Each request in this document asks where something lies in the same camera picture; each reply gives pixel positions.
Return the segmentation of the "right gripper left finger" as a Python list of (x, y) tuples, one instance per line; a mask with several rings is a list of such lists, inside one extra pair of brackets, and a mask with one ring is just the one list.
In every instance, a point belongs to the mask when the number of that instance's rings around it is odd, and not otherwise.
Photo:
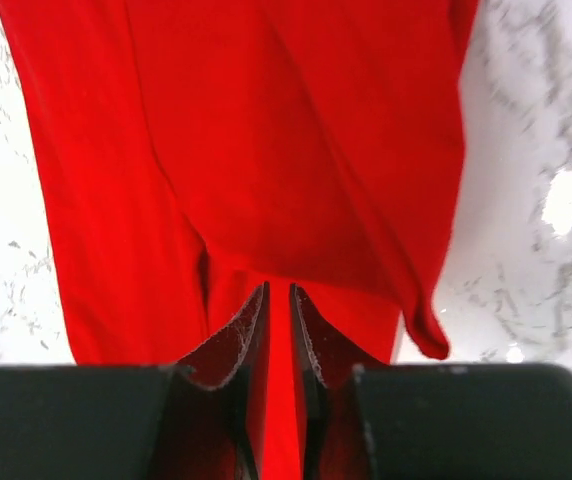
[(157, 479), (257, 479), (246, 427), (264, 337), (267, 283), (172, 369), (155, 445)]

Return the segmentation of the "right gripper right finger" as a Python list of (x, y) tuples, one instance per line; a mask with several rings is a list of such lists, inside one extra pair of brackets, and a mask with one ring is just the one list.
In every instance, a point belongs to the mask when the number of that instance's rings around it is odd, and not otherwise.
[(290, 304), (306, 407), (303, 477), (368, 479), (354, 368), (381, 363), (327, 322), (302, 287), (290, 288)]

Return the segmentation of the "red t shirt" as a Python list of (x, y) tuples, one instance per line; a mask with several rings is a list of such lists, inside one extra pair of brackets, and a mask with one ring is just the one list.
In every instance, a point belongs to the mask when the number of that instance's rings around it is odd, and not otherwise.
[(170, 364), (268, 287), (263, 479), (304, 473), (294, 293), (371, 358), (432, 297), (474, 1), (1, 1), (80, 365)]

